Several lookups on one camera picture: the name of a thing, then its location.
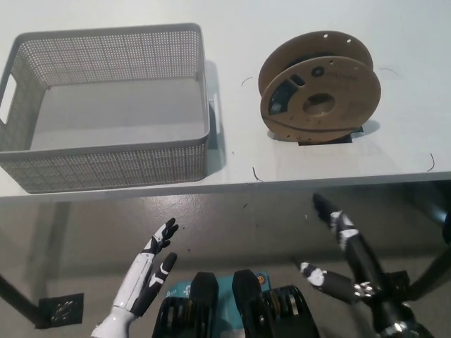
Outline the black and white right hand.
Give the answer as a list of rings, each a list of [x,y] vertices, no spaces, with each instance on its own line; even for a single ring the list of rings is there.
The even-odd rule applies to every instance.
[[[313,195],[312,201],[318,217],[333,233],[354,277],[302,262],[299,270],[310,285],[348,304],[365,301],[387,289],[388,282],[372,249],[344,210],[318,193]]]

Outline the white and black left hand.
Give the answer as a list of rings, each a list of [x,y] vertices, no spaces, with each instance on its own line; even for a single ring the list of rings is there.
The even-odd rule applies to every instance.
[[[170,245],[170,238],[177,229],[175,218],[171,218],[152,235],[132,262],[113,301],[113,307],[122,308],[137,317],[145,314],[170,270],[158,268],[152,273],[153,260],[163,248]]]

